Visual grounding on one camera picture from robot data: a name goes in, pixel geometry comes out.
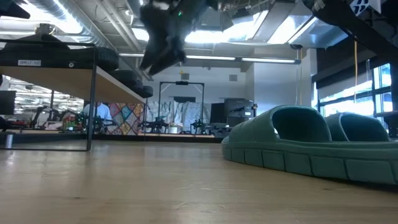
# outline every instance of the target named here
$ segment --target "yellow cable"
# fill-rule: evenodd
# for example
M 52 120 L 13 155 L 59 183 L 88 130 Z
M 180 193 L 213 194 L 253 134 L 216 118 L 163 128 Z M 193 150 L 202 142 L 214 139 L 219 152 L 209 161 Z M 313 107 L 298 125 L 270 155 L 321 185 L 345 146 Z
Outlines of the yellow cable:
M 355 88 L 354 88 L 354 103 L 356 103 L 356 85 L 358 84 L 358 51 L 357 43 L 354 41 L 354 61 L 355 61 Z
M 301 51 L 301 57 L 300 60 L 303 60 L 303 49 L 300 49 Z M 300 64 L 300 105 L 303 105 L 303 67 L 302 64 Z

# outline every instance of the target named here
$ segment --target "light fixture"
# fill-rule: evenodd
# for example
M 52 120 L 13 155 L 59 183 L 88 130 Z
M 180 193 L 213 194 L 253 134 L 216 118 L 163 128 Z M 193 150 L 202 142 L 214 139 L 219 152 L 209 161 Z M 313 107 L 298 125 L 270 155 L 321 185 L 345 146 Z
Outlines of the light fixture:
M 135 54 L 135 53 L 120 53 L 120 57 L 143 57 L 144 54 Z M 219 56 L 204 56 L 204 55 L 187 55 L 188 59 L 202 59 L 202 60 L 227 60 L 233 61 L 234 57 L 219 57 Z
M 33 31 L 0 31 L 0 35 L 34 35 Z
M 297 38 L 299 38 L 308 28 L 310 28 L 310 26 L 312 26 L 312 24 L 314 24 L 316 21 L 318 20 L 318 18 L 316 17 L 310 17 L 309 21 L 304 23 L 305 25 L 298 30 L 298 32 L 296 34 L 293 35 L 293 37 L 291 37 L 287 42 L 289 44 L 293 43 L 295 40 L 297 40 Z
M 242 62 L 295 63 L 296 60 L 290 60 L 290 59 L 276 59 L 276 58 L 242 58 Z
M 144 54 L 120 53 L 120 57 L 143 57 Z M 196 60 L 223 60 L 237 62 L 259 62 L 259 63 L 300 63 L 299 60 L 281 59 L 281 58 L 241 58 L 241 57 L 222 57 L 222 56 L 206 56 L 206 55 L 187 55 L 188 59 Z
M 120 53 L 120 57 L 144 57 L 144 54 Z
M 251 28 L 251 30 L 248 32 L 248 34 L 246 35 L 246 40 L 249 39 L 253 39 L 253 37 L 255 36 L 255 34 L 257 34 L 257 31 L 260 29 L 261 24 L 264 22 L 264 20 L 266 19 L 267 15 L 268 15 L 268 10 L 262 11 L 260 13 L 260 15 L 258 16 L 258 18 L 256 19 L 253 27 Z
M 218 56 L 201 56 L 201 55 L 187 55 L 188 59 L 202 59 L 202 60 L 227 60 L 233 61 L 234 57 L 218 57 Z

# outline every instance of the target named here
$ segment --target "metal frame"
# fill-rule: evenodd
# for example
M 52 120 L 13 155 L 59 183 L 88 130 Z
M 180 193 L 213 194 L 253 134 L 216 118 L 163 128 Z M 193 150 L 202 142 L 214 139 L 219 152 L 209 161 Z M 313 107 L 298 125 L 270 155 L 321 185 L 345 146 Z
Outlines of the metal frame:
M 93 68 L 91 69 L 91 90 L 90 90 L 90 110 L 89 110 L 89 118 L 88 118 L 88 129 L 87 129 L 87 134 L 86 134 L 86 139 L 87 139 L 87 144 L 86 144 L 86 149 L 85 150 L 71 150 L 71 149 L 3 149 L 0 148 L 0 150 L 32 150 L 32 151 L 63 151 L 63 152 L 88 152 L 91 150 L 91 143 L 93 140 L 93 120 L 94 120 L 94 105 L 96 104 L 95 102 L 95 88 L 96 88 L 96 75 L 97 75 L 97 61 L 96 61 L 96 45 L 95 44 L 86 44 L 86 43 L 74 43 L 74 42 L 51 42 L 51 41 L 30 41 L 30 40 L 6 40 L 6 39 L 0 39 L 0 42 L 3 43 L 13 43 L 13 44 L 44 44 L 44 45 L 70 45 L 70 46 L 84 46 L 84 47 L 92 47 L 94 48 L 94 54 L 93 54 Z
M 176 84 L 179 85 L 179 82 L 160 82 L 159 83 L 159 105 L 157 108 L 157 117 L 160 117 L 160 99 L 162 96 L 162 85 L 165 83 L 169 83 L 169 84 Z M 192 82 L 186 82 L 188 83 L 188 85 L 201 85 L 203 87 L 202 91 L 201 91 L 201 115 L 200 115 L 200 119 L 203 121 L 203 107 L 205 105 L 205 84 L 204 83 L 192 83 Z

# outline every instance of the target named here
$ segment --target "black stand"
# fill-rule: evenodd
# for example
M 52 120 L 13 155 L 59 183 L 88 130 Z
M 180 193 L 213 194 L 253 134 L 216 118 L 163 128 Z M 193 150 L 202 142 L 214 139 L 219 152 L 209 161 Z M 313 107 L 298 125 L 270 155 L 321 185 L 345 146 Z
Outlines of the black stand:
M 89 111 L 89 118 L 88 118 L 88 129 L 86 134 L 87 145 L 85 150 L 71 150 L 71 149 L 5 149 L 5 150 L 32 150 L 32 151 L 71 151 L 71 152 L 88 152 L 91 150 L 91 142 L 93 140 L 93 118 L 94 118 L 94 105 L 95 105 L 95 85 L 96 85 L 96 76 L 97 76 L 97 64 L 96 64 L 96 46 L 95 44 L 84 44 L 84 43 L 73 43 L 73 42 L 51 42 L 51 41 L 27 41 L 27 40 L 4 40 L 0 39 L 0 42 L 3 43 L 13 43 L 13 44 L 42 44 L 42 45 L 70 45 L 70 46 L 84 46 L 84 47 L 93 47 L 94 54 L 93 54 L 93 62 L 92 62 L 92 74 L 91 74 L 91 90 L 90 90 L 90 111 Z M 0 66 L 12 66 L 17 67 L 17 65 L 6 65 L 0 63 Z M 62 67 L 67 69 L 76 69 L 70 67 Z

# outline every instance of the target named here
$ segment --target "wall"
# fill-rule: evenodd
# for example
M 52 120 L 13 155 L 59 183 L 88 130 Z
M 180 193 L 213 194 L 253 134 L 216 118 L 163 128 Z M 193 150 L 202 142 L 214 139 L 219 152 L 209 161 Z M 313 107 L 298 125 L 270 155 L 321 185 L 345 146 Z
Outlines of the wall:
M 254 63 L 248 70 L 248 75 L 252 69 L 254 91 L 250 91 L 251 83 L 246 82 L 246 95 L 254 93 L 254 101 L 259 106 L 257 114 L 279 105 L 300 105 L 301 102 L 301 105 L 311 106 L 313 98 L 311 76 L 317 72 L 315 49 L 307 50 L 307 55 L 299 66 Z
M 153 82 L 144 82 L 152 86 L 154 96 L 149 101 L 159 99 L 159 82 L 176 82 L 181 80 L 180 71 L 189 73 L 189 82 L 205 83 L 205 103 L 222 103 L 225 98 L 245 98 L 246 73 L 239 68 L 170 67 L 153 76 Z M 229 75 L 238 75 L 237 82 L 230 82 Z M 174 96 L 193 96 L 201 102 L 201 93 L 193 85 L 177 86 L 171 84 L 162 92 L 162 101 L 172 101 Z
M 254 100 L 254 64 L 246 72 L 245 96 L 247 100 Z
M 295 104 L 296 69 L 296 65 L 254 64 L 254 101 L 259 107 L 257 114 L 275 106 Z

